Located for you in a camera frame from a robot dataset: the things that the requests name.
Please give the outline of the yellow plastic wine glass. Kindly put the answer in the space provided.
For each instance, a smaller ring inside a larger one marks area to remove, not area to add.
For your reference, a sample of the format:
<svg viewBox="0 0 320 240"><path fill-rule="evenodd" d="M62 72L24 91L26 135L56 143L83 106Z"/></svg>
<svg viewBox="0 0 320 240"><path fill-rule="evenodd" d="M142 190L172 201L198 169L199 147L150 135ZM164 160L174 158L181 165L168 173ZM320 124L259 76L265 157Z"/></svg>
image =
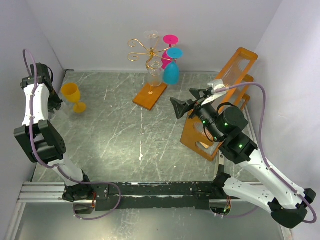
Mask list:
<svg viewBox="0 0 320 240"><path fill-rule="evenodd" d="M87 106L81 102L81 92L76 83L66 83L61 88L62 95L71 103L73 103L73 111L77 114L83 113Z"/></svg>

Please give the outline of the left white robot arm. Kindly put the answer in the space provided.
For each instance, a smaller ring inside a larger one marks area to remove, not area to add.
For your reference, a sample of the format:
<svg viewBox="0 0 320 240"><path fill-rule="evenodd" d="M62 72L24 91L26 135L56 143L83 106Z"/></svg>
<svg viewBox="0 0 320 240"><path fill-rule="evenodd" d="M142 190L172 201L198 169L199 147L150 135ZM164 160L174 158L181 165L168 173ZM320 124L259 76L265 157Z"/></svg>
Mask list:
<svg viewBox="0 0 320 240"><path fill-rule="evenodd" d="M25 117L14 129L14 137L33 163L54 170L64 181L63 200L75 202L92 197L94 188L88 176L64 155L66 144L49 120L63 101L53 84L53 71L45 64L30 66L30 76L23 78Z"/></svg>

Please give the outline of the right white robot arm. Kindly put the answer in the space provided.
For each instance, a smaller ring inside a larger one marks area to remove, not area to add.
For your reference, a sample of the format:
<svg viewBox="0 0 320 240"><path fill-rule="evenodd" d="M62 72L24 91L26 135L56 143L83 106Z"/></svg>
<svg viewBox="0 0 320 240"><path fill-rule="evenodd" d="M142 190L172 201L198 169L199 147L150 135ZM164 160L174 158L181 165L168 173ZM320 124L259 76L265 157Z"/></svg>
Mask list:
<svg viewBox="0 0 320 240"><path fill-rule="evenodd" d="M264 188L257 190L230 176L219 173L214 180L212 193L218 199L235 197L265 210L273 220L288 229L301 223L313 224L317 214L311 204L317 194L311 188L302 188L289 180L267 158L261 142L255 143L243 130L248 125L243 112L234 104L224 102L212 106L222 90L193 89L195 100L181 101L170 98L177 119L187 112L201 121L204 130L220 143L219 151L235 165L254 175Z"/></svg>

